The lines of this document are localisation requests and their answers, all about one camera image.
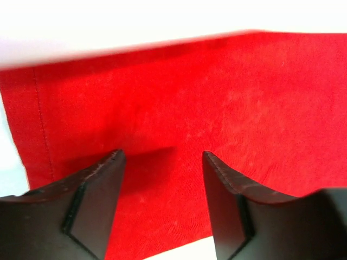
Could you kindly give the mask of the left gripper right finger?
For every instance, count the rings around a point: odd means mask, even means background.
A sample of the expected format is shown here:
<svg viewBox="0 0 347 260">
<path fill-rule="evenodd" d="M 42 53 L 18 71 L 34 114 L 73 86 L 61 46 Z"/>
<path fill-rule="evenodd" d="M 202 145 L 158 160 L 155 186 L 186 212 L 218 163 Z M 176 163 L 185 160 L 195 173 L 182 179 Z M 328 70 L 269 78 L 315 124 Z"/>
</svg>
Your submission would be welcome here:
<svg viewBox="0 0 347 260">
<path fill-rule="evenodd" d="M 218 259 L 346 259 L 346 189 L 293 197 L 202 154 Z"/>
</svg>

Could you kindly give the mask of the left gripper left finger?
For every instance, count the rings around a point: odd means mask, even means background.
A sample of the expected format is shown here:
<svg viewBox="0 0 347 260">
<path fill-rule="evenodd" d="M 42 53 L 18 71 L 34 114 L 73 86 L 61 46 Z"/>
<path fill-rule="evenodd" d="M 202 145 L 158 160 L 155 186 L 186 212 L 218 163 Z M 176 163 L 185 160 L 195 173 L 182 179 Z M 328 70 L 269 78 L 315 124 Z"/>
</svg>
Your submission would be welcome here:
<svg viewBox="0 0 347 260">
<path fill-rule="evenodd" d="M 84 170 L 1 198 L 1 259 L 104 259 L 125 171 L 115 150 Z"/>
</svg>

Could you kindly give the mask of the red trousers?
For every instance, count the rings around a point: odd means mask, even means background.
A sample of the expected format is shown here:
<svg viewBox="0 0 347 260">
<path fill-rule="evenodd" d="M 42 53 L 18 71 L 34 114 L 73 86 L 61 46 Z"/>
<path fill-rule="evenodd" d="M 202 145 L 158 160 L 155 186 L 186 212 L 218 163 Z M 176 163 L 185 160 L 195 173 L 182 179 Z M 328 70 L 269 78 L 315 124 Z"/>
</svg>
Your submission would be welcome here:
<svg viewBox="0 0 347 260">
<path fill-rule="evenodd" d="M 1 95 L 33 189 L 125 152 L 107 259 L 210 236 L 203 151 L 293 196 L 346 186 L 346 34 L 252 32 L 5 70 Z"/>
</svg>

